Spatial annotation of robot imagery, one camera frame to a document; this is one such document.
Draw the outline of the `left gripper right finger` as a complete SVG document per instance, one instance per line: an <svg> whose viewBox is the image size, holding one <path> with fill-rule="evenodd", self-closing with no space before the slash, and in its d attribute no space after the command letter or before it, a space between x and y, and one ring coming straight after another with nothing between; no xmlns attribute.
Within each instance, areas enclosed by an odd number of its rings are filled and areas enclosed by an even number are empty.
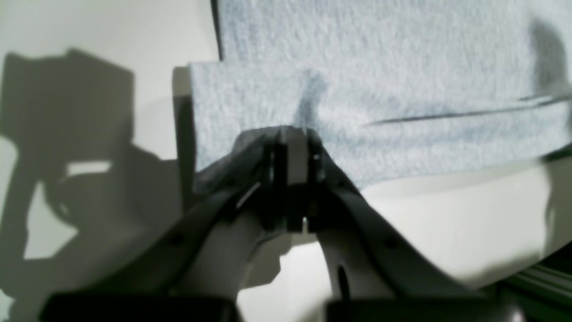
<svg viewBox="0 0 572 322"><path fill-rule="evenodd" d="M286 129L286 218L315 234L333 301L327 322L521 322L511 300L469 290L435 267L366 202L315 131Z"/></svg>

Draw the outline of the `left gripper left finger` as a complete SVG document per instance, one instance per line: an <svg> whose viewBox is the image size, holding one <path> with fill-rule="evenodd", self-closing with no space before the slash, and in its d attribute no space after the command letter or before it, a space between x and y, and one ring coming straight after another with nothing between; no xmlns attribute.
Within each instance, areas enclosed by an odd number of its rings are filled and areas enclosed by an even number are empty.
<svg viewBox="0 0 572 322"><path fill-rule="evenodd" d="M47 300L42 322L240 322L236 299L264 242L286 233L283 130L267 129L204 199L117 272Z"/></svg>

